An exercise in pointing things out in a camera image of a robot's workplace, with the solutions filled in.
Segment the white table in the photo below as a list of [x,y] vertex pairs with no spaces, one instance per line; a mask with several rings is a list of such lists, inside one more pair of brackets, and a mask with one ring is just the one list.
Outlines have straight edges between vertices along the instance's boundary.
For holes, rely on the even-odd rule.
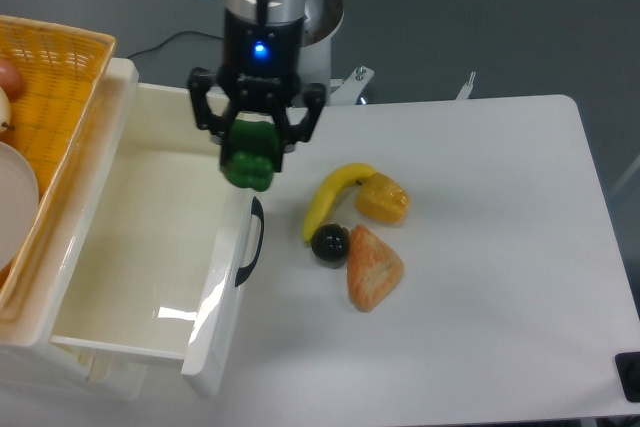
[[[399,227],[367,221],[352,197],[332,217],[367,223],[405,261],[369,314],[349,303],[344,269],[317,265],[300,241],[314,188],[350,161],[413,202]],[[263,203],[264,250],[213,401],[155,370],[130,404],[0,387],[3,419],[346,427],[640,413],[613,360],[640,349],[640,326],[570,99],[331,108]]]

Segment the wicker basket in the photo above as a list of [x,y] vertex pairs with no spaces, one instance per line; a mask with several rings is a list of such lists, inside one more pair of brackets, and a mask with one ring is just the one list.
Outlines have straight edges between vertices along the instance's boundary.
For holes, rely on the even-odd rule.
[[10,299],[55,201],[59,179],[114,48],[115,39],[108,35],[0,15],[0,57],[18,67],[26,84],[11,103],[15,130],[1,133],[0,142],[27,159],[40,191],[31,231],[11,265],[0,273],[0,308]]

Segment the bread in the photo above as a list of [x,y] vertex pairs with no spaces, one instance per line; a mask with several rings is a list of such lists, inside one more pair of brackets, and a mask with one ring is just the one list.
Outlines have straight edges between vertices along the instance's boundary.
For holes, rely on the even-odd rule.
[[364,225],[351,231],[347,285],[358,310],[370,312],[398,285],[404,273],[402,260]]

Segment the black drawer handle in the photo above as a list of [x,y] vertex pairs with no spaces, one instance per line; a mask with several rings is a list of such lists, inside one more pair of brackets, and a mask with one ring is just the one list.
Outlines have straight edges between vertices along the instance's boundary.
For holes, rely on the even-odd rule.
[[260,257],[260,250],[262,250],[262,238],[264,237],[264,210],[262,209],[262,204],[258,200],[257,197],[253,198],[253,202],[251,203],[251,215],[255,215],[260,221],[260,236],[258,237],[258,248],[256,249],[256,255],[253,257],[253,260],[244,267],[240,267],[238,269],[238,273],[236,274],[236,287],[240,287],[244,284],[253,269],[256,268],[256,264],[258,263],[258,257]]

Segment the metal bracket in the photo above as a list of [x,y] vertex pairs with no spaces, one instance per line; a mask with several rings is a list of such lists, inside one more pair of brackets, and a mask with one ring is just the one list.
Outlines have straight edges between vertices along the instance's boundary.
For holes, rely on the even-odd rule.
[[365,67],[358,67],[347,80],[331,94],[331,105],[356,105],[362,96],[362,92],[369,84],[375,72]]

